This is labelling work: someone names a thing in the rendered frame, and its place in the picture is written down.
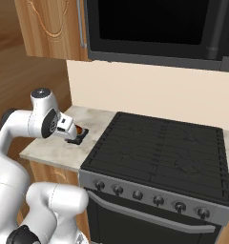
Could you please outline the black microwave oven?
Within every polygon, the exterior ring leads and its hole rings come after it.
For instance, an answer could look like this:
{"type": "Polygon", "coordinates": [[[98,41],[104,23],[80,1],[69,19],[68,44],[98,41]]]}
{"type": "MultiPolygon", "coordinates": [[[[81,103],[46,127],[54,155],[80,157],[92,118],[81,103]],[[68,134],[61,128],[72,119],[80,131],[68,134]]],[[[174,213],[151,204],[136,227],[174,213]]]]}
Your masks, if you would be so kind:
{"type": "Polygon", "coordinates": [[[229,72],[229,4],[207,58],[219,0],[84,0],[93,60],[229,72]]]}

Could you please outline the black and grey stove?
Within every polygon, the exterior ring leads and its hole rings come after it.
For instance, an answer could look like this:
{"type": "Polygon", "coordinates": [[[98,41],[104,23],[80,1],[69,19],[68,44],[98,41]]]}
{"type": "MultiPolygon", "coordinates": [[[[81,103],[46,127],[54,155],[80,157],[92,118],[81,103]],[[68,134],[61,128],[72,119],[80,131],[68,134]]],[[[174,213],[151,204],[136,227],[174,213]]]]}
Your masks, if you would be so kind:
{"type": "Polygon", "coordinates": [[[198,208],[206,208],[210,216],[201,221],[220,225],[219,236],[229,221],[229,172],[220,128],[117,112],[81,165],[79,182],[87,192],[111,195],[118,185],[123,188],[118,197],[153,207],[159,195],[164,204],[157,208],[198,220],[198,208]],[[99,191],[95,180],[105,188],[99,191]],[[133,198],[134,191],[143,193],[141,200],[133,198]],[[185,212],[176,211],[177,202],[186,205],[185,212]]]}

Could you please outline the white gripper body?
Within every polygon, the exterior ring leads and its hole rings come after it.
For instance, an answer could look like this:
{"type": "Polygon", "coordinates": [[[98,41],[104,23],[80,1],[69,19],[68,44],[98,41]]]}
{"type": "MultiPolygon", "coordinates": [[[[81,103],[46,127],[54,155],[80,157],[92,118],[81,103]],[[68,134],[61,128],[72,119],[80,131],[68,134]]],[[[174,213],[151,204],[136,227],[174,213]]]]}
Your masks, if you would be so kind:
{"type": "Polygon", "coordinates": [[[58,124],[56,129],[57,134],[64,139],[75,140],[77,136],[77,131],[74,123],[68,124],[58,124]]]}

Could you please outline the carved wooden cupboard door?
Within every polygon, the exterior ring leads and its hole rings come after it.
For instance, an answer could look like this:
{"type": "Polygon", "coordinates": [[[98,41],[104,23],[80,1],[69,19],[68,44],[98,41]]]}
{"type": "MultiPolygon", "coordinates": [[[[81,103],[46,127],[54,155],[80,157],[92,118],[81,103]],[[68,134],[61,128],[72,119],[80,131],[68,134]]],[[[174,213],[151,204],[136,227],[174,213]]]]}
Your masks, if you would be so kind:
{"type": "Polygon", "coordinates": [[[28,56],[88,61],[80,47],[76,0],[14,0],[28,56]]]}

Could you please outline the black oven door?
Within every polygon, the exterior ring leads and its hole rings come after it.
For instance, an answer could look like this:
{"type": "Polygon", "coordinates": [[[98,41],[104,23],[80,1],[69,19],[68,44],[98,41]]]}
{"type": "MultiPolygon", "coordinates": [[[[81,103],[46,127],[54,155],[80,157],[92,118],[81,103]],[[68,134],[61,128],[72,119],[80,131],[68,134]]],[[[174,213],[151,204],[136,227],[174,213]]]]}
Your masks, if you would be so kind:
{"type": "Polygon", "coordinates": [[[112,203],[142,214],[150,214],[176,223],[191,226],[206,226],[201,221],[186,215],[165,211],[157,207],[141,204],[134,200],[115,195],[88,190],[87,207],[91,241],[94,244],[215,244],[221,231],[220,225],[214,225],[215,231],[209,234],[187,234],[158,224],[111,211],[94,201],[96,195],[103,201],[112,203]]]}

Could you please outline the dark grey digital scale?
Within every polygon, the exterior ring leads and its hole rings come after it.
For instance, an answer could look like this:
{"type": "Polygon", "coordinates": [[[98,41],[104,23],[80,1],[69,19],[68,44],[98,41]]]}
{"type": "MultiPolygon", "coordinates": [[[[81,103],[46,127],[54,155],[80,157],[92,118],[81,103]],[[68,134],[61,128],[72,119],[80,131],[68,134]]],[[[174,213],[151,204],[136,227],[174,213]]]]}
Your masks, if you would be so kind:
{"type": "Polygon", "coordinates": [[[81,134],[78,134],[75,139],[66,139],[67,143],[75,144],[75,145],[80,145],[85,138],[85,136],[88,134],[89,130],[84,129],[81,134]]]}

